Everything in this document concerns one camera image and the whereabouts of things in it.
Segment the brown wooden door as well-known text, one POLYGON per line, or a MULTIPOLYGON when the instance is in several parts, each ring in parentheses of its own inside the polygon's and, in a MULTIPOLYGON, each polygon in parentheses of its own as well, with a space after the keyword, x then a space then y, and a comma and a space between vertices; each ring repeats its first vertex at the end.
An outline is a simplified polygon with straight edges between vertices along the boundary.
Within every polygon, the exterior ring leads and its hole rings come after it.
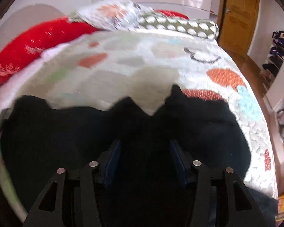
POLYGON ((257 23, 259 5, 260 0, 224 1, 218 42, 220 47, 242 57, 247 55, 257 23))

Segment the beige shelf unit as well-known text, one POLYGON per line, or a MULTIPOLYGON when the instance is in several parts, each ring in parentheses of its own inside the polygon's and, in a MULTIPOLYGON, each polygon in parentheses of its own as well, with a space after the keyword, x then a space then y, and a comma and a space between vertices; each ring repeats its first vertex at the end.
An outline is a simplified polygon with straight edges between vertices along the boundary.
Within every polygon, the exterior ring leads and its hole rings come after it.
POLYGON ((278 190, 284 193, 284 31, 272 33, 271 46, 261 65, 260 75, 265 80, 264 102, 270 114, 278 190))

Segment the black pants with white logo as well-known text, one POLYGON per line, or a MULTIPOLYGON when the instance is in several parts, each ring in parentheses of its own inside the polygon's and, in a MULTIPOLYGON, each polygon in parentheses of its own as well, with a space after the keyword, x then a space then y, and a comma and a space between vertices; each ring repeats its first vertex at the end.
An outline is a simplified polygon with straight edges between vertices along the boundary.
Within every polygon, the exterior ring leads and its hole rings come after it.
MULTIPOLYGON (((229 105, 188 97, 179 86, 153 114, 124 98, 107 111, 52 109, 35 96, 17 99, 5 120, 1 154, 27 211, 59 168, 80 169, 120 142, 111 183, 95 188, 103 226, 190 226, 195 184, 180 182, 171 142, 212 169, 227 167, 243 181, 251 153, 229 105)), ((250 189, 268 226, 278 202, 250 189)))

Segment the heart patterned quilt bedspread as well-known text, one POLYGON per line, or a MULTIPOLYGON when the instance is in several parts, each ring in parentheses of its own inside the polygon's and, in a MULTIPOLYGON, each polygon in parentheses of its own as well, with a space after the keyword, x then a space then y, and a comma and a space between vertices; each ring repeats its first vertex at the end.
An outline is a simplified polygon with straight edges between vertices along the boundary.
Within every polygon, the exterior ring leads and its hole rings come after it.
MULTIPOLYGON (((45 100, 52 109, 92 107, 107 111, 131 98, 153 115, 173 85, 188 97, 223 100, 247 140, 248 190, 277 201, 275 173, 268 167, 271 143, 260 106, 232 58, 217 43, 167 33, 99 31, 69 42, 46 61, 0 113, 2 127, 22 96, 45 100)), ((16 194, 0 149, 0 187, 24 226, 27 211, 16 194)))

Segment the olive white patterned bolster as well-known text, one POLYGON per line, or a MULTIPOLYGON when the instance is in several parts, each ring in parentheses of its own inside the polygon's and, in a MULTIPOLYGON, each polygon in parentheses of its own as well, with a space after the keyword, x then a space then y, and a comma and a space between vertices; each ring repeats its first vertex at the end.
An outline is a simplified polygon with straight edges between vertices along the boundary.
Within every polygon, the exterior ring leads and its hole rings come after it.
POLYGON ((144 12, 138 17, 141 29, 162 29, 177 31, 208 40, 216 40, 220 33, 214 21, 206 19, 184 19, 176 16, 167 16, 160 12, 144 12))

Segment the beige round headboard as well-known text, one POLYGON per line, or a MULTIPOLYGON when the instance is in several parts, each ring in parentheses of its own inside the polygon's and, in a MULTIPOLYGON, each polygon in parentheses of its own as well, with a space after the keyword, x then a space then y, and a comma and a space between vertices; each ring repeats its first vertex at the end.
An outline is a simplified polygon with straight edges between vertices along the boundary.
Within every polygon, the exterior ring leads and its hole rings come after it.
POLYGON ((65 14, 60 10, 44 4, 30 5, 16 11, 0 25, 0 51, 30 27, 63 16, 65 14))

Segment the red happy bolster pillow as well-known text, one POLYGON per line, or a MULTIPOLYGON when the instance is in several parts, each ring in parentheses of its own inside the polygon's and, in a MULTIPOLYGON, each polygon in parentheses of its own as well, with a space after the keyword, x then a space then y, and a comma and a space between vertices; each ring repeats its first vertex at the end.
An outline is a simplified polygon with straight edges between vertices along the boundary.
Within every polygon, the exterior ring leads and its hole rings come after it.
POLYGON ((69 16, 37 24, 19 34, 0 51, 0 86, 47 49, 100 29, 85 22, 71 23, 69 16))

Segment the pink bed sheet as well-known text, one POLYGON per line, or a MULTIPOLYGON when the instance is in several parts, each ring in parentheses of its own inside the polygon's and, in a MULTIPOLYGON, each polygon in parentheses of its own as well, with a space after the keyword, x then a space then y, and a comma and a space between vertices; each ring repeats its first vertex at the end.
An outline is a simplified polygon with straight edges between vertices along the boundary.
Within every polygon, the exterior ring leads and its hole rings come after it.
POLYGON ((25 68, 15 73, 5 84, 0 86, 0 113, 3 109, 8 108, 19 89, 37 73, 46 61, 61 52, 69 43, 60 44, 54 48, 45 50, 41 57, 27 65, 25 68))

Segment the white floral pillow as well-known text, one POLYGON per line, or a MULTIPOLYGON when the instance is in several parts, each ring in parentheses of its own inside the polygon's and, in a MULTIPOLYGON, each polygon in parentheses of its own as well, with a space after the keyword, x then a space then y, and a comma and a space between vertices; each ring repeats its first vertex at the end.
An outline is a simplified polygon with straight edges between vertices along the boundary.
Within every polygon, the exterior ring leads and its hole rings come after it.
POLYGON ((129 30, 139 26, 139 18, 153 8, 131 0, 100 0, 69 15, 71 23, 85 22, 100 30, 129 30))

